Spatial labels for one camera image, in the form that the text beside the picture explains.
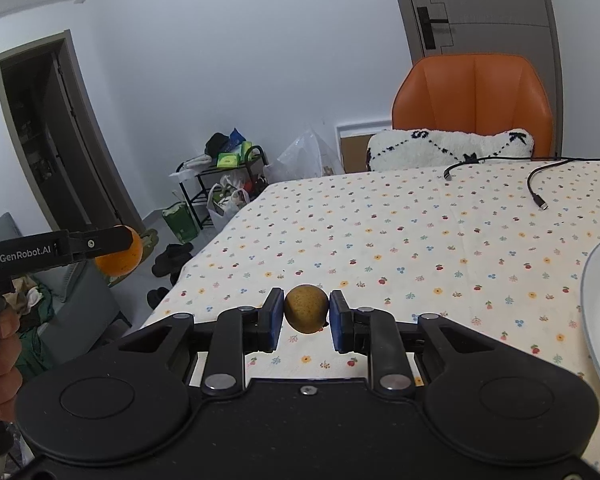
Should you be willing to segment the black metal shelf rack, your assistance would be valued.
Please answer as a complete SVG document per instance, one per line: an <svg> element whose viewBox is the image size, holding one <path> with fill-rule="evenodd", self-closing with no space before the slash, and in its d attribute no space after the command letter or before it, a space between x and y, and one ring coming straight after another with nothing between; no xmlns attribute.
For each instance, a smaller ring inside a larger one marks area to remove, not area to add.
<svg viewBox="0 0 600 480"><path fill-rule="evenodd" d="M224 176L238 180L246 189L250 200L258 197L268 185L264 176L264 167L268 156L260 145L251 145L246 149L246 159L236 167L219 167L215 160L208 165L194 166L193 162L181 162L171 177L180 187L183 200L199 229L212 226L207 208L207 200L212 186L220 184Z"/></svg>

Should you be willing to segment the green packet on shelf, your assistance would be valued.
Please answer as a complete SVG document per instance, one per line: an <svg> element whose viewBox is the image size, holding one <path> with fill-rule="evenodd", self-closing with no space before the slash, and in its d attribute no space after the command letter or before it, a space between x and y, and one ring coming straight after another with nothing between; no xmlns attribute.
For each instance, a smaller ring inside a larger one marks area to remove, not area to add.
<svg viewBox="0 0 600 480"><path fill-rule="evenodd" d="M248 159L247 152L250 148L252 148L252 143L244 141L232 150L220 153L216 161L216 166L218 168L237 168Z"/></svg>

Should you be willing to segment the white black-stitched cushion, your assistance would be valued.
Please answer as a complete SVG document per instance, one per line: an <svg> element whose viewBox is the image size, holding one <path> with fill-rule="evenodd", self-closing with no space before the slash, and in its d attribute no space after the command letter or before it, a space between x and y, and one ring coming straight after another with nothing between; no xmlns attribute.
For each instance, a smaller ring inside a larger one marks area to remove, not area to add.
<svg viewBox="0 0 600 480"><path fill-rule="evenodd" d="M366 166L390 171L451 166L483 157L531 157L533 136L524 129L493 136L436 129L385 130L370 138Z"/></svg>

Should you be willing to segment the brown longan fruit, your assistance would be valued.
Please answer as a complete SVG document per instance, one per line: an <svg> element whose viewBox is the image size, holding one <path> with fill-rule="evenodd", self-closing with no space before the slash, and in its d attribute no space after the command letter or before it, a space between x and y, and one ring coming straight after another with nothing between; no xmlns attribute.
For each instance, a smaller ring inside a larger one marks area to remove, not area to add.
<svg viewBox="0 0 600 480"><path fill-rule="evenodd" d="M288 292L284 313L288 324L302 334L319 332L326 323L328 298L317 286L302 284Z"/></svg>

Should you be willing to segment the black slippers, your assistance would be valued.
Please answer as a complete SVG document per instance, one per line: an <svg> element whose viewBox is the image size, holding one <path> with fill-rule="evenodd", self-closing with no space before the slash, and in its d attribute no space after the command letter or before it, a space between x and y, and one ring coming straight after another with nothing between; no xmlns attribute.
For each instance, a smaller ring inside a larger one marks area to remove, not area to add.
<svg viewBox="0 0 600 480"><path fill-rule="evenodd" d="M180 278L183 266L193 258L193 244L191 242L185 244L167 244L166 249L155 258L155 262L151 267L151 273L155 278L170 278L171 285L175 285ZM146 300L151 310L155 310L164 297L170 292L170 289L160 286L151 289Z"/></svg>

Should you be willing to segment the grey door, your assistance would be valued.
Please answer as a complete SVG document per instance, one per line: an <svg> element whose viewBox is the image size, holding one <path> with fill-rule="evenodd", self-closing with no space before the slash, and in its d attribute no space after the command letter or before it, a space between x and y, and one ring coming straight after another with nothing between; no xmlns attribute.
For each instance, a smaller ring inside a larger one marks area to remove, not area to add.
<svg viewBox="0 0 600 480"><path fill-rule="evenodd" d="M552 0L398 0L413 62L437 54L501 53L526 58L542 80L554 119L552 153L562 152L564 90ZM426 50L416 13L426 6L434 25L436 48Z"/></svg>

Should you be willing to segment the green carton on floor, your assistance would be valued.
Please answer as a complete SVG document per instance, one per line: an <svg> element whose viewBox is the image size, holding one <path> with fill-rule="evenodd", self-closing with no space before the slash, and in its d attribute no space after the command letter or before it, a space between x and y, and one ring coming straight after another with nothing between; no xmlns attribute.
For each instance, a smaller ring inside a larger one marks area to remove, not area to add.
<svg viewBox="0 0 600 480"><path fill-rule="evenodd" d="M164 208L161 215L181 244L189 243L197 237L198 228L186 203L176 202Z"/></svg>

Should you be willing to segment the dark doorway frame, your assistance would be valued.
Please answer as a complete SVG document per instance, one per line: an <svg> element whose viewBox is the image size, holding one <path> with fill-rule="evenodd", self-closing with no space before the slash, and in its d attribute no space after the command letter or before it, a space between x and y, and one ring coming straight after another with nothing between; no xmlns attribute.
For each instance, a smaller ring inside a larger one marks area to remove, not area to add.
<svg viewBox="0 0 600 480"><path fill-rule="evenodd" d="M0 52L9 139L54 230L144 224L108 150L70 30Z"/></svg>

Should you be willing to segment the orange leather chair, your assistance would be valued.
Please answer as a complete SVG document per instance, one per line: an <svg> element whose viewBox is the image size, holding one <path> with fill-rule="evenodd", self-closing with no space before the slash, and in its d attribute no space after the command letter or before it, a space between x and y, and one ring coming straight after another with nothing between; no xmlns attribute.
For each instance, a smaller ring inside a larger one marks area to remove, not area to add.
<svg viewBox="0 0 600 480"><path fill-rule="evenodd" d="M415 63L391 109L395 129L428 128L493 136L521 128L533 155L552 154L554 119L542 81L525 58L446 54Z"/></svg>

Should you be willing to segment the floral patterned tablecloth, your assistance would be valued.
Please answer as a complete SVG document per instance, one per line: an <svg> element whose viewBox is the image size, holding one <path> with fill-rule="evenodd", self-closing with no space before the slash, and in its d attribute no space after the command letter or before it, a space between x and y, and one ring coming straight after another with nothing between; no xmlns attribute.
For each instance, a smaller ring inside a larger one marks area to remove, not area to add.
<svg viewBox="0 0 600 480"><path fill-rule="evenodd" d="M600 400L580 279L600 242L600 162L487 162L275 183L184 266L154 318L338 289L413 322L434 312L579 375ZM600 421L584 454L600 472Z"/></svg>

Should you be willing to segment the white plastic bag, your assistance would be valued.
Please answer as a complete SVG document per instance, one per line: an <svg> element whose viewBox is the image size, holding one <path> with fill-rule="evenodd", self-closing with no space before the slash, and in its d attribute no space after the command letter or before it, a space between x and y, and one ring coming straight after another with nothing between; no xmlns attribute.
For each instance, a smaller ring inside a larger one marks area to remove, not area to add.
<svg viewBox="0 0 600 480"><path fill-rule="evenodd" d="M221 232L239 211L250 203L250 196L241 177L224 174L212 185L207 200L207 210L214 228Z"/></svg>

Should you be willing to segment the clear plastic bag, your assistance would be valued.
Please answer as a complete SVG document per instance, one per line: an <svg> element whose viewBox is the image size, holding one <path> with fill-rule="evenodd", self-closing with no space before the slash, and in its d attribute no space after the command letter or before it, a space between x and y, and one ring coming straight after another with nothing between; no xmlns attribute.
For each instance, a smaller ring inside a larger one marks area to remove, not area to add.
<svg viewBox="0 0 600 480"><path fill-rule="evenodd" d="M277 159L282 180L336 176L343 173L337 153L314 131L298 136Z"/></svg>

